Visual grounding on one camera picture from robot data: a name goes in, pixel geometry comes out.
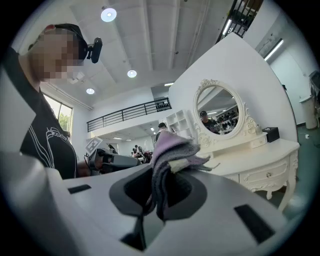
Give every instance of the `window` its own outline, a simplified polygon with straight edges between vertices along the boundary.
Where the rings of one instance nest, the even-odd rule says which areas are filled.
[[[44,98],[49,103],[55,118],[57,118],[59,121],[62,130],[70,132],[72,108],[62,104],[59,101],[56,101],[53,98],[50,98],[47,95],[44,95]]]

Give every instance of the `white graphic print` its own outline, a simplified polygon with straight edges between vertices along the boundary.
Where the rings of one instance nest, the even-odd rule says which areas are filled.
[[[37,135],[32,127],[32,125],[30,126],[28,132],[31,135],[31,138],[33,140],[36,152],[38,154],[38,156],[40,157],[40,159],[46,164],[46,167],[50,167],[50,168],[55,168],[55,162],[54,162],[54,155],[51,151],[51,147],[50,147],[50,143],[49,140],[52,137],[58,137],[61,138],[61,140],[66,143],[73,151],[74,153],[74,174],[73,177],[76,177],[76,164],[77,164],[77,157],[76,157],[76,152],[74,150],[74,148],[72,147],[72,145],[69,143],[67,137],[65,137],[63,134],[61,134],[57,128],[51,127],[50,129],[46,128],[47,131],[45,133],[46,136],[46,144],[47,144],[47,149],[46,150],[38,141]]]

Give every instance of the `white ceiling beam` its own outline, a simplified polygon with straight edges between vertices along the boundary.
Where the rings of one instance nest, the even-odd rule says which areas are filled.
[[[189,66],[191,65],[191,63],[194,59],[195,52],[197,50],[197,46],[198,46],[198,42],[199,42],[199,38],[200,38],[202,29],[203,29],[203,24],[204,24],[206,17],[207,17],[210,2],[211,2],[211,0],[203,0],[202,1],[198,21],[197,21],[194,35],[193,35],[191,48],[190,48],[188,59],[186,61],[186,65],[185,65],[186,69],[189,68]]]
[[[180,13],[180,0],[175,0],[175,11],[173,13],[172,30],[171,30],[171,48],[170,48],[170,58],[169,58],[169,69],[172,69],[174,66],[177,30],[178,30],[178,23],[179,23],[179,13]]]
[[[104,1],[105,1],[105,5],[106,6],[110,6],[109,0],[104,0]],[[126,52],[125,47],[124,47],[124,43],[122,42],[121,36],[120,36],[118,28],[117,28],[116,19],[111,21],[110,24],[111,24],[111,27],[114,30],[114,33],[115,33],[115,36],[116,36],[116,39],[118,41],[119,48],[120,48],[120,51],[121,51],[122,58],[123,58],[123,60],[125,60],[125,64],[126,64],[127,70],[128,71],[132,70],[132,65],[129,62],[128,55],[127,55],[127,52]]]
[[[152,63],[151,55],[151,42],[150,42],[150,30],[149,30],[149,20],[148,20],[148,9],[147,9],[147,0],[140,0],[142,6],[142,26],[145,30],[144,40],[145,48],[148,55],[149,70],[154,70]]]

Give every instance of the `drawer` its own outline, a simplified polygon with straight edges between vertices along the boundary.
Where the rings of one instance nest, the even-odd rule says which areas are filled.
[[[234,182],[239,183],[239,174],[228,175],[225,177],[229,180],[233,180]]]
[[[286,157],[280,161],[271,163],[267,166],[251,170],[249,172],[240,173],[240,184],[247,186],[255,183],[264,183],[272,180],[285,178],[289,174],[290,157]]]

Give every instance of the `floor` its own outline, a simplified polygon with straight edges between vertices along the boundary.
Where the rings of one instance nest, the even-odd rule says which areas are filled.
[[[301,213],[308,205],[318,187],[317,183],[320,178],[320,129],[308,130],[305,126],[300,126],[297,130],[298,142],[301,145],[298,151],[298,180],[293,197],[283,210],[283,214],[289,220]],[[305,134],[309,134],[310,138],[306,139]],[[258,191],[256,193],[267,200],[267,192]],[[278,207],[283,196],[283,192],[273,192],[269,202]]]

